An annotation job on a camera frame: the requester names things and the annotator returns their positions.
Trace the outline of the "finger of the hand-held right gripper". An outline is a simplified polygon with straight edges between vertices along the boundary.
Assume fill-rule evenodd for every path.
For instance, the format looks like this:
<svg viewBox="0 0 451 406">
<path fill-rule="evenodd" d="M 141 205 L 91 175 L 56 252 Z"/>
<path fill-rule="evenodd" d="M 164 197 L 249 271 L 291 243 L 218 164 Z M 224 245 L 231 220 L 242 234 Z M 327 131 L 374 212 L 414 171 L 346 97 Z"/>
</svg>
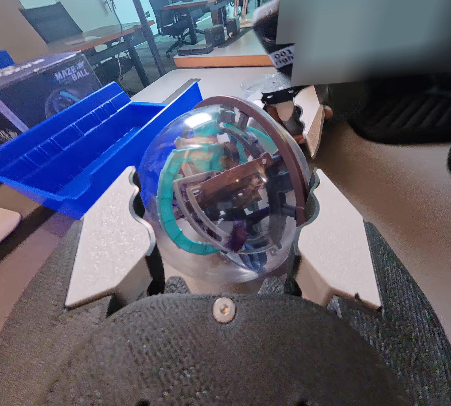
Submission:
<svg viewBox="0 0 451 406">
<path fill-rule="evenodd" d="M 267 105 L 267 113 L 275 121 L 280 123 L 298 123 L 298 113 L 293 101 Z"/>
<path fill-rule="evenodd" d="M 314 86 L 303 88 L 294 97 L 293 102 L 299 111 L 303 144 L 308 150 L 309 157 L 315 159 L 323 132 L 324 106 L 320 103 Z"/>
</svg>

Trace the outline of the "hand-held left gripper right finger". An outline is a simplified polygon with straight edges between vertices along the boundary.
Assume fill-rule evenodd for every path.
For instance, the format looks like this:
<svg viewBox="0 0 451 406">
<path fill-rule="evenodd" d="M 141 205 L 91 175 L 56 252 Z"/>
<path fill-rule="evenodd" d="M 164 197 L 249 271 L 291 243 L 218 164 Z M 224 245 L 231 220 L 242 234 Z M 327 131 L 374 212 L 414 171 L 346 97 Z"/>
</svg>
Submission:
<svg viewBox="0 0 451 406">
<path fill-rule="evenodd" d="M 299 226 L 294 279 L 302 297 L 327 306 L 334 296 L 381 308 L 364 218 L 321 170 L 312 174 L 311 216 Z"/>
</svg>

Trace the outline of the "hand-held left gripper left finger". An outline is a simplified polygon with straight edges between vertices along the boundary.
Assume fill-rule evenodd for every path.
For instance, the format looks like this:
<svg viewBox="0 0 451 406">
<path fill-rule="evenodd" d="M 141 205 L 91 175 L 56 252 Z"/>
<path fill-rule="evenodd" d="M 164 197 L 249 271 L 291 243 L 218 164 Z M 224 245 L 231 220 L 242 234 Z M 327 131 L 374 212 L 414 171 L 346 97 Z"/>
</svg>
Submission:
<svg viewBox="0 0 451 406">
<path fill-rule="evenodd" d="M 164 291 L 162 258 L 144 213 L 137 171 L 129 166 L 82 218 L 66 308 L 107 297 L 121 308 Z"/>
</svg>

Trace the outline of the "clear maze ball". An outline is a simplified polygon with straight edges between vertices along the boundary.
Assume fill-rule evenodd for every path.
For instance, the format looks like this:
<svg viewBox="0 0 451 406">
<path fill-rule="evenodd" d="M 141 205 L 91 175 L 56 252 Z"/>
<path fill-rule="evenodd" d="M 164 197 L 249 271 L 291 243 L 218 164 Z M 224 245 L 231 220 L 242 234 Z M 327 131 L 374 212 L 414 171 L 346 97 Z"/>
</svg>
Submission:
<svg viewBox="0 0 451 406">
<path fill-rule="evenodd" d="M 163 266 L 210 284 L 278 275 L 305 219 L 307 160 L 260 107 L 202 100 L 164 125 L 138 168 Z"/>
</svg>

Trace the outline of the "dark blue maze ball box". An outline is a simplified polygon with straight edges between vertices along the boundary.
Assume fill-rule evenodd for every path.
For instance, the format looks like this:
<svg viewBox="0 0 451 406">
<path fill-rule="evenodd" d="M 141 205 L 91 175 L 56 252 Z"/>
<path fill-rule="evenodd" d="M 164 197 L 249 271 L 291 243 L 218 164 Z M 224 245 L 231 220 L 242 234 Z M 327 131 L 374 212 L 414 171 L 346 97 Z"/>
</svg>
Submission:
<svg viewBox="0 0 451 406">
<path fill-rule="evenodd" d="M 50 54 L 0 70 L 4 144 L 102 87 L 85 55 Z"/>
</svg>

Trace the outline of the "clear plastic dish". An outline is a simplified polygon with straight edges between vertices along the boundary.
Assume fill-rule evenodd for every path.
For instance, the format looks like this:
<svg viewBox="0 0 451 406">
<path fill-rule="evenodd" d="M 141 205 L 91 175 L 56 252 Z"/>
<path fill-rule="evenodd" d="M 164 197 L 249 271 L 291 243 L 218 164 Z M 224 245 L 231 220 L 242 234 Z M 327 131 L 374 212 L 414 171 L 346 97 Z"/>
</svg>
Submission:
<svg viewBox="0 0 451 406">
<path fill-rule="evenodd" d="M 255 92 L 270 94 L 290 88 L 291 77 L 280 72 L 267 73 L 241 82 L 240 87 L 248 96 Z"/>
</svg>

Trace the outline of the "wooden-edged desk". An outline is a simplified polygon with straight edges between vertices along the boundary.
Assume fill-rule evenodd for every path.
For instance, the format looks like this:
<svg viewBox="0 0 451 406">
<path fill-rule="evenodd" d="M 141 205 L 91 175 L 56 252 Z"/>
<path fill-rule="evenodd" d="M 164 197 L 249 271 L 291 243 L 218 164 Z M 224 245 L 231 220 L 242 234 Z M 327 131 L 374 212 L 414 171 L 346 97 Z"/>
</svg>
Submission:
<svg viewBox="0 0 451 406">
<path fill-rule="evenodd" d="M 178 69 L 272 67 L 272 62 L 252 28 L 240 36 L 229 38 L 226 45 L 215 47 L 208 54 L 175 55 Z"/>
</svg>

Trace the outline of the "blue plastic bin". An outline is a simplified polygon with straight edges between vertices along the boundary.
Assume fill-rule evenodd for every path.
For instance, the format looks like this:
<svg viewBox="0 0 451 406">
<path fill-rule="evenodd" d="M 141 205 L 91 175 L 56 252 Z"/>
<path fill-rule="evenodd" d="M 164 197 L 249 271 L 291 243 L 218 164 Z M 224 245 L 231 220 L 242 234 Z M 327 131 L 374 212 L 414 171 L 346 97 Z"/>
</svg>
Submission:
<svg viewBox="0 0 451 406">
<path fill-rule="evenodd" d="M 1 146 L 0 180 L 42 206 L 81 218 L 152 140 L 202 101 L 198 82 L 166 103 L 132 101 L 115 82 Z"/>
</svg>

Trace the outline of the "brown office desk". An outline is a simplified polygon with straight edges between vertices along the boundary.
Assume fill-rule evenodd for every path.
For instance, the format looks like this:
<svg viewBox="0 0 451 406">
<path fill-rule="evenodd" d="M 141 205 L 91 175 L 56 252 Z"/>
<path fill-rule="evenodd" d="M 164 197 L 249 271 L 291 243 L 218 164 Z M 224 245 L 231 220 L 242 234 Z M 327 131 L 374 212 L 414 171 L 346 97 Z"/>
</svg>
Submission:
<svg viewBox="0 0 451 406">
<path fill-rule="evenodd" d="M 90 64 L 96 65 L 145 42 L 142 26 L 135 22 L 103 26 L 47 43 L 47 48 L 51 54 L 81 52 Z"/>
</svg>

